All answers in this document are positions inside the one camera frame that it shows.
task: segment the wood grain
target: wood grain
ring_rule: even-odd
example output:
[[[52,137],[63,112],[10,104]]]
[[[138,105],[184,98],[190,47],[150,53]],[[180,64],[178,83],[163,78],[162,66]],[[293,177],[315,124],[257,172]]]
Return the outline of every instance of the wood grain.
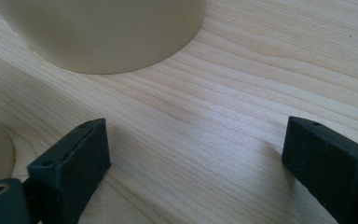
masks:
[[[358,142],[358,0],[210,0],[185,48],[112,76],[47,64],[0,17],[14,177],[107,118],[113,167],[80,223],[336,223],[282,167],[288,116]]]

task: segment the light wood surface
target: light wood surface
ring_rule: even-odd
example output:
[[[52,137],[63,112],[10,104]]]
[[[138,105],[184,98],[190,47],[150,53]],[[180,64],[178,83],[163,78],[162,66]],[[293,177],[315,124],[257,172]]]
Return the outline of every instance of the light wood surface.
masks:
[[[113,166],[80,223],[336,223],[282,166],[291,115],[358,142],[358,0],[210,0],[184,49],[112,76],[47,64],[0,17],[14,177],[107,119]]]

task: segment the cream cylinder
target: cream cylinder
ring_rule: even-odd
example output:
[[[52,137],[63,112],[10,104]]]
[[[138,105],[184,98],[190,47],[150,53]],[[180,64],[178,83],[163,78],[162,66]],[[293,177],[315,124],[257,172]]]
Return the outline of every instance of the cream cylinder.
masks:
[[[49,63],[85,74],[158,63],[199,30],[206,0],[0,0],[0,15]]]

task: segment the table surface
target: table surface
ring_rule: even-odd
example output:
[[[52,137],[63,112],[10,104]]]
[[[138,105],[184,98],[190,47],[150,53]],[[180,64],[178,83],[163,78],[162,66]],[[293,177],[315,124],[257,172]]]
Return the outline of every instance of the table surface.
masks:
[[[107,119],[113,166],[80,223],[336,223],[282,166],[289,116],[358,142],[358,0],[210,0],[186,47],[109,76],[49,65],[0,17],[14,177]]]

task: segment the black clamp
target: black clamp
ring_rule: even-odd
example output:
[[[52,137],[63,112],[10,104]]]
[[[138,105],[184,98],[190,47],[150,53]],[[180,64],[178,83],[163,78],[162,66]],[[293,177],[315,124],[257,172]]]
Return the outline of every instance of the black clamp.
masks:
[[[24,183],[0,180],[0,224],[76,224],[110,166],[105,119],[79,125],[28,165]]]
[[[358,144],[322,124],[290,117],[283,165],[338,223],[358,224]]]

